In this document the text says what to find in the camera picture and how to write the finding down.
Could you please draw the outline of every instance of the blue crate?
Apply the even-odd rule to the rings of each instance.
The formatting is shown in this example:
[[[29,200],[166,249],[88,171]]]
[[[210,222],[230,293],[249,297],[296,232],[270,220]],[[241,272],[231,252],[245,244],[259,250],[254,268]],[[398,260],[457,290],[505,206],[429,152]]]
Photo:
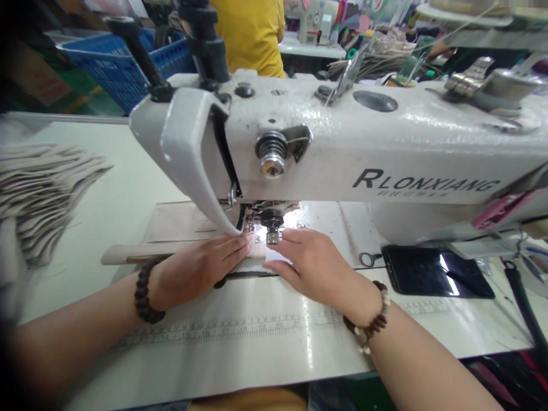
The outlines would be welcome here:
[[[154,50],[154,30],[144,29],[139,40],[164,79],[179,72],[196,72],[192,55],[182,35],[177,41]],[[147,94],[146,80],[127,50],[124,40],[102,34],[75,40],[57,48],[78,67],[91,75],[126,114]]]

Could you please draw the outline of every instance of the black phone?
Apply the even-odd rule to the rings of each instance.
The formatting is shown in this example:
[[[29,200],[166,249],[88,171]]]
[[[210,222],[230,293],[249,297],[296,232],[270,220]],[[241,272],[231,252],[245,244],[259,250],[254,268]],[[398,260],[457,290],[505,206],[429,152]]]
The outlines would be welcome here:
[[[387,245],[382,256],[392,288],[400,294],[495,298],[476,262],[451,250]]]

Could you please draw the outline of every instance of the cardboard box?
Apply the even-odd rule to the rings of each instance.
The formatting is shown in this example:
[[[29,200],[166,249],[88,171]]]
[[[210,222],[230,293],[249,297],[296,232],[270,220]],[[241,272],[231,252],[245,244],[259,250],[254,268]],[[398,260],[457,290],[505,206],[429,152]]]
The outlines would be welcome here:
[[[15,83],[27,95],[40,104],[50,107],[74,90],[42,58],[21,40],[15,40],[16,49],[11,56],[11,65],[4,77]]]

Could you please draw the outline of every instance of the beige fabric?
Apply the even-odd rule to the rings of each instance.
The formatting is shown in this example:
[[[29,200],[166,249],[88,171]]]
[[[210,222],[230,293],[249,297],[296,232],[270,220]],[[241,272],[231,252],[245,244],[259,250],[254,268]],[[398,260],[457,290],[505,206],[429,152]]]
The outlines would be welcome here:
[[[112,245],[102,256],[101,264],[137,264],[148,259],[169,256],[188,245],[221,235],[211,221],[193,202],[159,203],[148,222],[144,242],[138,245]],[[246,258],[266,257],[265,242],[255,243],[255,234],[248,234],[253,248]]]
[[[144,242],[207,240],[220,234],[193,202],[159,203],[148,223]]]

